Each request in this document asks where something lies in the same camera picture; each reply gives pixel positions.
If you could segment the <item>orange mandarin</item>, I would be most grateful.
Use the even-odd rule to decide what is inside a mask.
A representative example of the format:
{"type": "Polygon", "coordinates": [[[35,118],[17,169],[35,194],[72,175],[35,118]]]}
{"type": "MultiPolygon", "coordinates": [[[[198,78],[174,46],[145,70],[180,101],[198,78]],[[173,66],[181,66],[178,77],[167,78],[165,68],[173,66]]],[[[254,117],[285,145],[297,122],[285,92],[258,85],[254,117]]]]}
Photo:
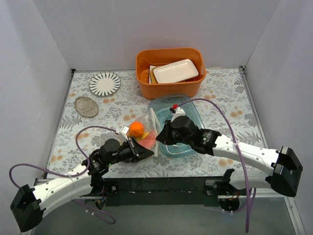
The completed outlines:
{"type": "Polygon", "coordinates": [[[141,138],[145,133],[144,125],[139,121],[134,121],[129,126],[128,134],[134,138],[141,138]]]}

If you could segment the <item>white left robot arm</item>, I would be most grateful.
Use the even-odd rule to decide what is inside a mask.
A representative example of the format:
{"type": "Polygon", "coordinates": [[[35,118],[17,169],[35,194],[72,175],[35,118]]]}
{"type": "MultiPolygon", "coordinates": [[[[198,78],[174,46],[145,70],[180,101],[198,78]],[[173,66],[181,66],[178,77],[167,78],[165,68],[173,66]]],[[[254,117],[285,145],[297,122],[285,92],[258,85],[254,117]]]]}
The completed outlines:
{"type": "Polygon", "coordinates": [[[10,205],[20,231],[32,230],[48,213],[77,197],[107,195],[110,189],[102,176],[108,173],[111,165],[125,160],[136,163],[152,155],[152,150],[141,146],[134,138],[124,143],[108,139],[65,177],[32,188],[29,185],[20,187],[10,205]]]}

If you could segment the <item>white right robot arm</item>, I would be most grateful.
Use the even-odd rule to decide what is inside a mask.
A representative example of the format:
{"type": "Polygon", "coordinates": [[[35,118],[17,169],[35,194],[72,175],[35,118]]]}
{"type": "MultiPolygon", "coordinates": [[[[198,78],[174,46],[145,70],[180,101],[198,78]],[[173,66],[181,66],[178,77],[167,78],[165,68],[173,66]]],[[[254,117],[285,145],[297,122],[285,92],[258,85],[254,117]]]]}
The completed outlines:
{"type": "Polygon", "coordinates": [[[255,168],[246,173],[226,170],[220,181],[209,186],[219,195],[231,195],[246,188],[270,188],[287,197],[297,194],[303,166],[289,147],[275,150],[246,143],[236,145],[220,132],[198,128],[187,116],[167,120],[156,140],[165,145],[183,143],[201,154],[244,160],[255,168]]]}

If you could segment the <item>clear zip top bag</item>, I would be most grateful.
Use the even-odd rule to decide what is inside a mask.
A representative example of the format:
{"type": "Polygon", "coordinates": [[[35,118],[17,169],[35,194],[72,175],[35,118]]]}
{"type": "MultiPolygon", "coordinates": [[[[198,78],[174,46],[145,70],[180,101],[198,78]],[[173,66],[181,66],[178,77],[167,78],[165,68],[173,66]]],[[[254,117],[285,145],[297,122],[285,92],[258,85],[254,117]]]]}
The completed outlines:
{"type": "Polygon", "coordinates": [[[137,117],[131,124],[123,126],[118,134],[120,143],[125,142],[128,138],[134,138],[141,146],[154,152],[154,157],[158,155],[157,135],[160,133],[160,122],[157,119],[153,108],[148,112],[137,117]]]}

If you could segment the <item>yellow pear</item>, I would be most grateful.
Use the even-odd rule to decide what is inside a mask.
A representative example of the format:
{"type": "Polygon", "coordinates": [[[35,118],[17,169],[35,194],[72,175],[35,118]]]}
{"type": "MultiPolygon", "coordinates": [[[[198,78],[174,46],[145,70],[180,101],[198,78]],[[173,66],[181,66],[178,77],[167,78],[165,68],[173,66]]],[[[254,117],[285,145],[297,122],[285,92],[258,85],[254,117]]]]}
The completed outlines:
{"type": "Polygon", "coordinates": [[[144,139],[144,138],[146,138],[148,135],[149,135],[149,132],[145,132],[145,133],[143,134],[142,138],[144,139]]]}

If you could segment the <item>watermelon slice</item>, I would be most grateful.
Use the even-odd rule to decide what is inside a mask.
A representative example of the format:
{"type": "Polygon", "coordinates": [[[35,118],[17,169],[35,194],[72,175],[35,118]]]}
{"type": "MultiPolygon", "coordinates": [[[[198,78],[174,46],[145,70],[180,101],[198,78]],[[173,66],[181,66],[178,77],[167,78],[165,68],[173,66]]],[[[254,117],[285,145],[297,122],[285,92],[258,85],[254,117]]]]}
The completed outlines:
{"type": "Polygon", "coordinates": [[[154,147],[155,143],[156,143],[156,132],[155,132],[155,130],[150,131],[149,135],[146,138],[144,138],[144,139],[141,138],[138,141],[138,143],[141,146],[145,147],[146,149],[151,150],[154,147]]]}

